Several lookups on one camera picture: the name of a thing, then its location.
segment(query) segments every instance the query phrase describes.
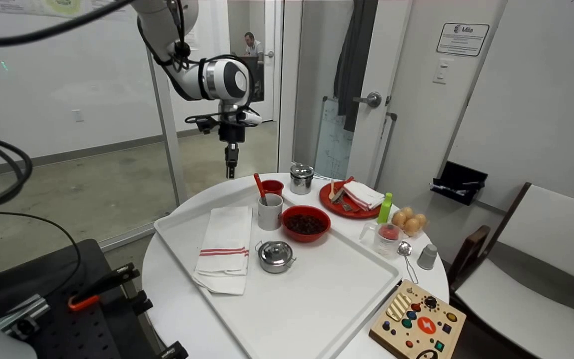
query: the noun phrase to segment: white chair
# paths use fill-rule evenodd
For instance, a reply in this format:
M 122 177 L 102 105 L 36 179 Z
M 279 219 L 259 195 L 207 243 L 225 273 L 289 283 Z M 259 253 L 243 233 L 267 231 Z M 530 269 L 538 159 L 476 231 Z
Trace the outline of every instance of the white chair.
M 472 239 L 476 243 L 464 243 L 462 249 L 482 247 L 480 235 Z M 456 299 L 524 350 L 544 359 L 574 359 L 574 306 L 566 304 L 574 299 L 574 285 L 556 285 L 568 283 L 570 275 L 574 283 L 574 199 L 526 183 L 486 247 L 480 259 L 476 253 L 458 253 L 470 257 L 474 269 L 454 287 Z M 564 302 L 520 281 L 542 281 L 542 273 L 548 273 L 542 287 L 556 285 L 554 297 L 564 297 Z

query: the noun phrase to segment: robotic arm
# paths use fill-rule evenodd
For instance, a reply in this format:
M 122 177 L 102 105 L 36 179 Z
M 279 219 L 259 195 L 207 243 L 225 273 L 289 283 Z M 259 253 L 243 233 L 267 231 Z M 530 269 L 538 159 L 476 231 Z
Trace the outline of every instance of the robotic arm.
M 219 99 L 219 113 L 191 115 L 185 121 L 197 123 L 201 131 L 219 125 L 219 139 L 225 145 L 227 177 L 235 175 L 237 143 L 245 141 L 245 127 L 259 117 L 249 109 L 249 69 L 233 55 L 189 59 L 185 33 L 193 27 L 197 0 L 136 0 L 140 33 L 156 61 L 169 75 L 175 91 L 185 99 Z

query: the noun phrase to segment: small metal bowl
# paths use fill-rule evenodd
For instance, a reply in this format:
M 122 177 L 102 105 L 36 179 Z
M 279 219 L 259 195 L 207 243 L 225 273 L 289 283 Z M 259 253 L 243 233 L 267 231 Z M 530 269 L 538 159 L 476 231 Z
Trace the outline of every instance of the small metal bowl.
M 265 241 L 259 247 L 259 263 L 269 273 L 283 273 L 293 261 L 293 249 L 285 241 Z

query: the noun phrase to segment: folded napkin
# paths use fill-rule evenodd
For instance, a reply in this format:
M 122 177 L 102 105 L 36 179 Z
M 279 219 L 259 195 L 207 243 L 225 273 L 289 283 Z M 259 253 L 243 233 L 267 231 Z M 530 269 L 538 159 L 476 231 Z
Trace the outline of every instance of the folded napkin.
M 193 277 L 211 293 L 243 293 L 249 261 L 251 209 L 217 207 L 209 213 Z
M 359 181 L 345 183 L 345 193 L 365 211 L 379 207 L 385 195 Z

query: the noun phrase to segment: gray floor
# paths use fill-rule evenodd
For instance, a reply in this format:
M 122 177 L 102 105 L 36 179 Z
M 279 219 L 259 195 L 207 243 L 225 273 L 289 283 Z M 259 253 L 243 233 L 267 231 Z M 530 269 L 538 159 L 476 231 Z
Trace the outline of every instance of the gray floor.
M 241 145 L 237 175 L 273 171 L 275 143 L 275 123 L 249 129 Z M 183 135 L 179 145 L 189 193 L 225 179 L 223 143 L 215 133 Z M 0 175 L 0 189 L 10 179 L 10 173 Z M 24 193 L 2 209 L 46 215 L 68 227 L 76 239 L 94 237 L 110 243 L 152 225 L 173 207 L 165 153 L 158 141 L 38 165 Z M 142 239 L 106 257 L 112 267 L 122 263 L 142 267 L 148 243 L 150 239 Z M 64 235 L 50 225 L 0 217 L 0 271 L 64 245 Z M 456 356 L 508 359 L 516 354 L 476 324 L 466 322 Z

